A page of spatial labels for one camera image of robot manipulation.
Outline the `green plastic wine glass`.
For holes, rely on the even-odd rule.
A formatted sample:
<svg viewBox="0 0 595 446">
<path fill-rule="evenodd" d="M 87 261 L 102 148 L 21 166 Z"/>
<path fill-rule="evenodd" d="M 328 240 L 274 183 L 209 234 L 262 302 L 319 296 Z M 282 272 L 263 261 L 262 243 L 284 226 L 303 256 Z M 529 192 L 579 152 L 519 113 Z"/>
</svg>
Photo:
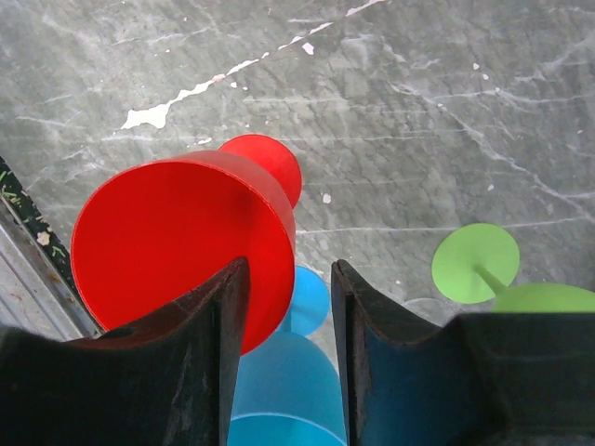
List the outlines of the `green plastic wine glass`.
<svg viewBox="0 0 595 446">
<path fill-rule="evenodd" d="M 592 313 L 594 293 L 556 282 L 513 285 L 520 248 L 505 229 L 475 223 L 450 233 L 431 262 L 431 277 L 447 298 L 461 304 L 492 301 L 500 313 Z"/>
</svg>

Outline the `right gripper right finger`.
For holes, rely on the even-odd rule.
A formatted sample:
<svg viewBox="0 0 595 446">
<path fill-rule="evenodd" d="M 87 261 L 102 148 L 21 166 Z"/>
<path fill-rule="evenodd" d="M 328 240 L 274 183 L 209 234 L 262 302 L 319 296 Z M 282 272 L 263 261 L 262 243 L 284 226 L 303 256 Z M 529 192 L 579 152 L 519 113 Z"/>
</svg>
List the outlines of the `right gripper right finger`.
<svg viewBox="0 0 595 446">
<path fill-rule="evenodd" d="M 331 297 L 349 444 L 593 437 L 591 314 L 464 313 L 439 326 L 344 260 Z"/>
</svg>

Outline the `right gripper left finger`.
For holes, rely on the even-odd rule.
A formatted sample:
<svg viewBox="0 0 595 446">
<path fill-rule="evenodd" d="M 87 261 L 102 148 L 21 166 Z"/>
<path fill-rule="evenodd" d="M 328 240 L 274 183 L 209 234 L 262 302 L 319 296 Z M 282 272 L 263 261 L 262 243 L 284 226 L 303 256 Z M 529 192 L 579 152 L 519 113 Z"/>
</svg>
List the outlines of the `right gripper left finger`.
<svg viewBox="0 0 595 446">
<path fill-rule="evenodd" d="M 249 266 L 96 338 L 1 330 L 5 445 L 223 445 L 241 356 Z"/>
</svg>

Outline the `red plastic wine glass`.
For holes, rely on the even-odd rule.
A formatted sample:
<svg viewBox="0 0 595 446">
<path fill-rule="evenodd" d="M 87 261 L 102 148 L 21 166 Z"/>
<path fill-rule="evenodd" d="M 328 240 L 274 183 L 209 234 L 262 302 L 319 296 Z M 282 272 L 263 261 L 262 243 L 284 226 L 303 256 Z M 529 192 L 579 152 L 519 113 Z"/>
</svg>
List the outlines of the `red plastic wine glass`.
<svg viewBox="0 0 595 446">
<path fill-rule="evenodd" d="M 243 257 L 250 292 L 242 350 L 249 352 L 289 308 L 301 190 L 294 153 L 257 134 L 129 168 L 103 183 L 75 222 L 78 292 L 99 326 L 111 330 Z"/>
</svg>

